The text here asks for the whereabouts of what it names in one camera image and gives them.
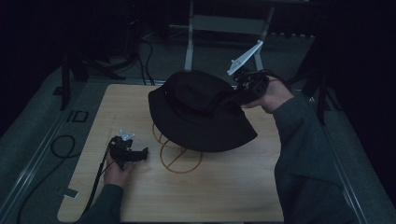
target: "hand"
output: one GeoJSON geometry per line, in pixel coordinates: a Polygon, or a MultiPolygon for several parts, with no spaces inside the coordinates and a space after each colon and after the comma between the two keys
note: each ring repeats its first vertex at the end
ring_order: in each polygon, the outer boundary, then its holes
{"type": "Polygon", "coordinates": [[[128,181],[131,179],[131,173],[134,169],[134,163],[125,162],[124,170],[121,170],[116,162],[113,162],[110,153],[106,156],[106,165],[108,166],[105,170],[105,184],[118,185],[125,189],[128,181]]]}
{"type": "Polygon", "coordinates": [[[291,94],[288,88],[286,88],[279,79],[269,77],[268,89],[264,96],[249,104],[241,105],[241,107],[252,108],[260,105],[265,112],[272,114],[278,107],[293,97],[293,94],[291,94]]]}

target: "dark background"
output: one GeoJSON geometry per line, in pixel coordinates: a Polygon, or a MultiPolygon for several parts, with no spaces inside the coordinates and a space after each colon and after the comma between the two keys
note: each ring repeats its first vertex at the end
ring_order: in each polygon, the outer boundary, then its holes
{"type": "MultiPolygon", "coordinates": [[[[162,32],[166,38],[169,23],[188,22],[188,1],[142,2],[100,0],[93,7],[91,1],[78,0],[1,1],[0,135],[22,112],[43,80],[61,65],[65,54],[79,51],[101,61],[107,61],[107,56],[112,54],[133,55],[138,51],[138,33],[143,24],[162,32]],[[122,34],[125,17],[116,16],[120,12],[127,13],[128,21],[139,21],[128,39],[122,34]]],[[[204,5],[202,10],[219,12],[219,5],[213,2],[220,4],[220,1],[207,1],[210,5],[204,5]]],[[[251,2],[261,5],[262,1],[251,2]]],[[[396,204],[393,181],[396,3],[390,0],[325,2],[328,3],[333,4],[326,7],[277,4],[270,32],[316,36],[304,67],[323,64],[318,59],[328,65],[330,86],[335,89],[382,185],[396,204]]],[[[230,9],[224,8],[224,13],[228,12],[230,9]]],[[[75,76],[86,80],[80,58],[74,60],[75,76]]]]}

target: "black bucket hat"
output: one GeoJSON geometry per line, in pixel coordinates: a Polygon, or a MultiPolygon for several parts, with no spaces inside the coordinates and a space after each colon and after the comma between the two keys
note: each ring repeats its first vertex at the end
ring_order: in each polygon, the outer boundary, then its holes
{"type": "Polygon", "coordinates": [[[149,111],[175,144],[202,152],[231,150],[257,137],[240,105],[222,103],[233,93],[229,83],[208,73],[177,72],[148,94],[149,111]]]}

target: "hat brim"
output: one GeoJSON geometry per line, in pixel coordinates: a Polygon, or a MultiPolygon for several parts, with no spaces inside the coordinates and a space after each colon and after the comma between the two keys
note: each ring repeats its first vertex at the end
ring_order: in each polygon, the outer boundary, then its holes
{"type": "Polygon", "coordinates": [[[231,150],[250,142],[257,133],[248,119],[238,116],[232,123],[197,125],[181,119],[165,99],[162,87],[148,94],[149,111],[158,130],[173,143],[202,152],[231,150]]]}

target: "table top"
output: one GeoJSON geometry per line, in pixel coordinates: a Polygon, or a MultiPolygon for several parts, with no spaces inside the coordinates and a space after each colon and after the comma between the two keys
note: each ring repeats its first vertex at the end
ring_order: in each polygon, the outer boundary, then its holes
{"type": "MultiPolygon", "coordinates": [[[[226,152],[203,153],[201,163],[201,153],[190,150],[175,160],[180,149],[164,148],[161,155],[162,145],[154,137],[159,133],[153,129],[148,94],[156,88],[108,86],[69,184],[78,196],[64,197],[58,218],[70,222],[81,216],[107,143],[124,130],[135,134],[132,149],[148,147],[149,155],[133,170],[122,201],[121,221],[282,221],[274,177],[280,153],[274,118],[260,107],[247,109],[246,116],[259,135],[253,141],[226,152]],[[186,174],[165,168],[184,172],[196,164],[186,174]]],[[[103,178],[96,196],[102,187],[103,178]]]]}

